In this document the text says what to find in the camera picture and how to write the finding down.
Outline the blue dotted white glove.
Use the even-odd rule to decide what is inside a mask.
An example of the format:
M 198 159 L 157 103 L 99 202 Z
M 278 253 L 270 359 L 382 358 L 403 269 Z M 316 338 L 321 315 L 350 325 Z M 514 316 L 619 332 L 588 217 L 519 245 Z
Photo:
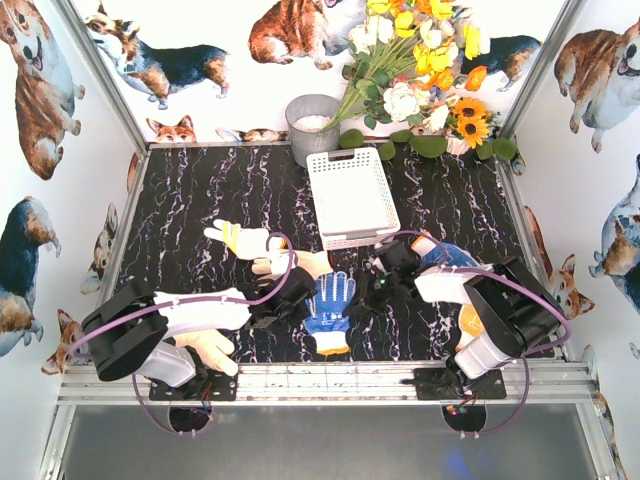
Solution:
M 332 272 L 320 276 L 315 288 L 314 297 L 306 300 L 310 315 L 304 326 L 316 342 L 316 352 L 324 356 L 348 353 L 346 335 L 350 319 L 343 311 L 353 299 L 355 280 L 345 272 Z

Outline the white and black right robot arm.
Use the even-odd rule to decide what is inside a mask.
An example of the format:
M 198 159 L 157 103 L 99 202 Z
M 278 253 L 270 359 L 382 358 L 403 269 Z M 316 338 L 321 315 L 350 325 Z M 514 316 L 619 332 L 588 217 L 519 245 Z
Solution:
M 480 332 L 446 360 L 445 377 L 460 386 L 543 350 L 541 342 L 567 326 L 561 306 L 517 258 L 481 264 L 428 235 L 410 245 L 392 240 L 378 246 L 343 313 L 382 314 L 392 301 L 417 299 L 475 312 Z

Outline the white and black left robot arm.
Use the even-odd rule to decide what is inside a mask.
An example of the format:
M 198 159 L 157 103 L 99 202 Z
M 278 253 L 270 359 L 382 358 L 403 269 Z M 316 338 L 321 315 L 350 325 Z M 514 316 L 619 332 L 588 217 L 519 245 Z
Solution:
M 196 378 L 198 367 L 189 348 L 169 338 L 300 321 L 309 316 L 306 302 L 316 292 L 314 279 L 300 267 L 276 281 L 207 294 L 165 293 L 135 280 L 84 319 L 84 336 L 71 350 L 87 347 L 104 382 L 138 374 L 182 387 Z

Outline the white plastic storage basket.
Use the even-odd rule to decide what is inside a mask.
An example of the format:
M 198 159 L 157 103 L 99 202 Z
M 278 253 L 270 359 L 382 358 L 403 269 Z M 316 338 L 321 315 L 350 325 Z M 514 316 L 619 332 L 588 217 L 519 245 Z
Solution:
M 374 245 L 400 230 L 400 220 L 374 147 L 307 156 L 323 249 Z

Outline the plain white cotton glove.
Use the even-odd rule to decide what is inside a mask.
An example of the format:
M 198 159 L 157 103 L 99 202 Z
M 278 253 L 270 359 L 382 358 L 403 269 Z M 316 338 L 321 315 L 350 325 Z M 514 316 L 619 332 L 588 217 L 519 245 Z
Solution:
M 252 272 L 261 278 L 275 280 L 285 274 L 289 261 L 288 250 L 272 250 L 266 257 L 253 260 Z M 314 280 L 334 271 L 332 260 L 327 251 L 311 253 L 294 250 L 292 268 L 296 267 L 304 269 Z

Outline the white glove with yellow stripes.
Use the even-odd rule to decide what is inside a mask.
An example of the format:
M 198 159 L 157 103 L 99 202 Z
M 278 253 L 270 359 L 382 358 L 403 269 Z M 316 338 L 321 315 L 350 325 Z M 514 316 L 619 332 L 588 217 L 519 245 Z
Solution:
M 287 246 L 284 238 L 271 236 L 266 228 L 242 227 L 239 223 L 223 219 L 215 219 L 213 225 L 205 228 L 203 233 L 207 238 L 226 245 L 241 260 L 266 258 L 269 253 Z

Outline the cream leather glove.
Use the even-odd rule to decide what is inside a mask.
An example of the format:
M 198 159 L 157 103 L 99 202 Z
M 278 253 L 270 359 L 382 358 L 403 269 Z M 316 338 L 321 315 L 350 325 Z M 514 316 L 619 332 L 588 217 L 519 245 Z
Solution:
M 231 359 L 234 343 L 216 329 L 209 329 L 174 336 L 177 347 L 191 347 L 205 366 L 230 377 L 239 372 L 238 364 Z

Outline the yellow dotted glove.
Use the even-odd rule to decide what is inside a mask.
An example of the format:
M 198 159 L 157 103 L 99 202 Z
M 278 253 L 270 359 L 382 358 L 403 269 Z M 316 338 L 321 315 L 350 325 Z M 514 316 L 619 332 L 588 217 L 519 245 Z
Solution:
M 458 346 L 466 346 L 473 339 L 481 336 L 484 332 L 484 325 L 480 320 L 475 308 L 472 305 L 464 304 L 458 316 L 458 328 L 461 337 Z

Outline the grey metal bucket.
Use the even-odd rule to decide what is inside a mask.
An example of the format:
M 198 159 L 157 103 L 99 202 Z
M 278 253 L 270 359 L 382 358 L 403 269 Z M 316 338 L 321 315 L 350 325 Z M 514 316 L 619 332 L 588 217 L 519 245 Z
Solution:
M 293 99 L 285 109 L 294 158 L 302 166 L 307 156 L 336 150 L 340 127 L 328 129 L 339 102 L 328 95 L 307 94 Z

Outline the artificial flower bouquet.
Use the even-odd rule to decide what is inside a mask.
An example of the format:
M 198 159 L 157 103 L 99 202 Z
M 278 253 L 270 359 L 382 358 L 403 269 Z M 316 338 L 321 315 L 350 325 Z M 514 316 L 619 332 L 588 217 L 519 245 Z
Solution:
M 389 145 L 424 158 L 473 151 L 485 160 L 516 156 L 496 133 L 497 115 L 473 92 L 489 75 L 489 40 L 453 1 L 368 1 L 351 29 L 347 85 L 327 129 L 347 119 L 365 126 L 404 123 Z

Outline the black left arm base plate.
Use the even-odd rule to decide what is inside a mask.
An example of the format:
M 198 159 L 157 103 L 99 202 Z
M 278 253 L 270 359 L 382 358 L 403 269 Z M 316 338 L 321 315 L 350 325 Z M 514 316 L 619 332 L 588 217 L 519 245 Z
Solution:
M 153 380 L 149 390 L 151 401 L 234 401 L 236 399 L 238 375 L 228 376 L 208 368 L 200 369 L 196 375 L 181 386 Z

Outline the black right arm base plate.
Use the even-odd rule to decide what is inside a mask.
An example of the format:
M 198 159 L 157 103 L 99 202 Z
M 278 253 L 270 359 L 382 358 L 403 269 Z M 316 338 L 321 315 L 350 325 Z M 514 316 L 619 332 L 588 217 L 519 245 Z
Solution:
M 411 385 L 419 400 L 502 400 L 507 397 L 502 373 L 488 373 L 469 379 L 461 371 L 447 368 L 416 368 L 411 378 L 402 379 L 403 385 Z

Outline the aluminium front rail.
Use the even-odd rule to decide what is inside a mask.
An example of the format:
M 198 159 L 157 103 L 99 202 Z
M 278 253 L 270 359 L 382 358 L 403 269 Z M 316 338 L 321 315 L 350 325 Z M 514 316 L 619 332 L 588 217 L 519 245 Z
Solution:
M 215 405 L 416 405 L 415 374 L 443 366 L 442 361 L 243 364 L 229 394 L 210 390 L 204 398 Z M 517 403 L 528 389 L 531 404 L 587 403 L 596 393 L 597 382 L 585 363 L 538 358 L 528 366 L 528 371 L 520 362 L 503 367 L 491 385 L 505 396 L 481 395 L 479 401 Z M 57 398 L 59 406 L 135 403 L 130 379 L 101 382 L 90 366 L 69 368 Z

